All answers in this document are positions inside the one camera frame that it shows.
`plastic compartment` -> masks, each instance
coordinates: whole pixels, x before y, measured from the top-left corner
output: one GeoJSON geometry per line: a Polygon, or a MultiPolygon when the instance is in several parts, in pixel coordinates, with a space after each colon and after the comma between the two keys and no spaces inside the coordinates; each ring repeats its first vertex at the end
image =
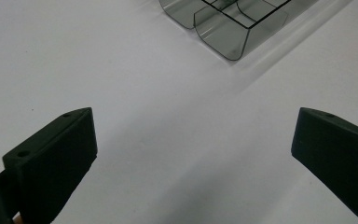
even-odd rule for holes
{"type": "Polygon", "coordinates": [[[159,0],[174,20],[229,60],[248,54],[317,0],[159,0]]]}

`screw hole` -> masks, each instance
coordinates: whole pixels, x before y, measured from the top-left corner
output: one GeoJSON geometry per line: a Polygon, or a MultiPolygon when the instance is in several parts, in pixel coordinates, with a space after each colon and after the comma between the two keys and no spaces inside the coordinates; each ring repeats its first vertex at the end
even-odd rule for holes
{"type": "Polygon", "coordinates": [[[17,156],[19,157],[26,157],[30,154],[31,152],[30,151],[21,151],[19,152],[19,154],[17,154],[17,156]]]}

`white table surface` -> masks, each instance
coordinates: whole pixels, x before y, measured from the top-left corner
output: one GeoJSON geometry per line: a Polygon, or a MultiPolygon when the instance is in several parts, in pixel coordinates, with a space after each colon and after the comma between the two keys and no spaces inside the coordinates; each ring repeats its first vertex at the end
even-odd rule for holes
{"type": "Polygon", "coordinates": [[[232,63],[158,0],[0,1],[1,157],[91,106],[98,159],[54,223],[358,223],[292,158],[301,106],[358,125],[358,0],[232,63]]]}

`white background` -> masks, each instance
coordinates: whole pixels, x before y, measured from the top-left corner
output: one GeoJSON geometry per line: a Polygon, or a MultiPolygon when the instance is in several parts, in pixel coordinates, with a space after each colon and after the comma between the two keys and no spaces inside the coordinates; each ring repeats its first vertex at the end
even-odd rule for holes
{"type": "Polygon", "coordinates": [[[54,223],[358,223],[290,153],[301,106],[358,125],[358,0],[319,1],[236,63],[158,0],[0,1],[0,172],[87,106],[99,157],[54,223]]]}

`transparent plastic tray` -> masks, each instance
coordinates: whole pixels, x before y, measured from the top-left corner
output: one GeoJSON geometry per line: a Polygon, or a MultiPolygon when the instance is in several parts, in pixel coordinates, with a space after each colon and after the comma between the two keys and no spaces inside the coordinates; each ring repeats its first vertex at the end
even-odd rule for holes
{"type": "Polygon", "coordinates": [[[248,54],[318,0],[159,0],[164,11],[229,60],[248,54]]]}

